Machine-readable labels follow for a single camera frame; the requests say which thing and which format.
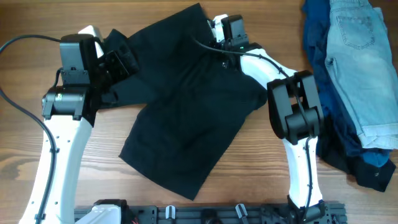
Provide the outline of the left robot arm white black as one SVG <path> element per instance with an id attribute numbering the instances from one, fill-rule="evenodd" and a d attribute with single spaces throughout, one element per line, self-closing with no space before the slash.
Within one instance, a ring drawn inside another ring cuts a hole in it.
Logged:
<path id="1" fill-rule="evenodd" d="M 21 223 L 74 223 L 81 159 L 91 136 L 100 92 L 111 78 L 100 67 L 98 44 L 60 44 L 61 86 L 42 99 L 44 141 L 29 204 Z"/>

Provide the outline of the black shorts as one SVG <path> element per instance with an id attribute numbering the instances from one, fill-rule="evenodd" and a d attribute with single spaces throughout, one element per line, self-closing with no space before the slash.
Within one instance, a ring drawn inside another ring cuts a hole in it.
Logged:
<path id="1" fill-rule="evenodd" d="M 102 96 L 105 108 L 142 104 L 121 159 L 151 181 L 194 199 L 266 90 L 225 54 L 199 4 L 130 37 L 112 30 L 107 50 L 123 47 L 139 69 Z"/>

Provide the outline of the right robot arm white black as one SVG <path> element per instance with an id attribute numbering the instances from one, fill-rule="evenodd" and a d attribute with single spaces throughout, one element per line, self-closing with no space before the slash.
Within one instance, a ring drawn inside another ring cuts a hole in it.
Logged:
<path id="1" fill-rule="evenodd" d="M 323 113 L 313 75 L 283 66 L 257 44 L 210 49 L 236 58 L 240 71 L 265 88 L 271 126 L 289 163 L 290 206 L 305 212 L 322 203 L 315 151 Z"/>

